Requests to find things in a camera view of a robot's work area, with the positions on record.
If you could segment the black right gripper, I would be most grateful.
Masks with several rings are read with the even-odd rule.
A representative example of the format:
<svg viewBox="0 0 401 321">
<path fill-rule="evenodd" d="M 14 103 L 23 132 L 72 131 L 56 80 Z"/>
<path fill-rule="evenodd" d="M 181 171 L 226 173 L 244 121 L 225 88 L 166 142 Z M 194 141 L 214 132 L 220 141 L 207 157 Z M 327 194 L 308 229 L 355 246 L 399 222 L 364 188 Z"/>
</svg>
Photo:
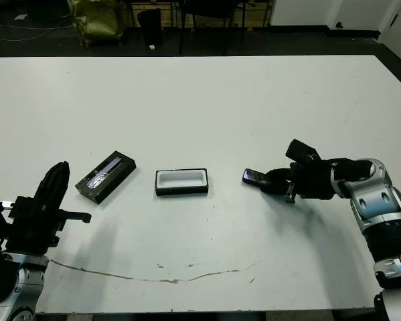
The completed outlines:
<svg viewBox="0 0 401 321">
<path fill-rule="evenodd" d="M 260 190 L 269 195 L 286 195 L 287 203 L 295 203 L 296 195 L 303 199 L 330 200 L 335 194 L 331 169 L 331 160 L 291 163 L 289 168 L 268 171 L 266 176 L 271 181 L 261 186 Z"/>
</svg>

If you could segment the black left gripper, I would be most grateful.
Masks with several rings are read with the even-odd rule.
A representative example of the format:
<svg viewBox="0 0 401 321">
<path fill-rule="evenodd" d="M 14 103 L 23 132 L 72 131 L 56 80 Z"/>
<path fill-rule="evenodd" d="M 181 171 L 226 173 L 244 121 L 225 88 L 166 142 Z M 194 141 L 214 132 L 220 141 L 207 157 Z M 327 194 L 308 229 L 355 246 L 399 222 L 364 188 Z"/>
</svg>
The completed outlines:
<svg viewBox="0 0 401 321">
<path fill-rule="evenodd" d="M 50 247 L 56 247 L 67 220 L 89 223 L 91 214 L 65 211 L 60 208 L 69 182 L 69 163 L 54 165 L 42 179 L 35 197 L 18 197 L 10 210 L 12 218 L 6 250 L 45 254 Z"/>
</svg>

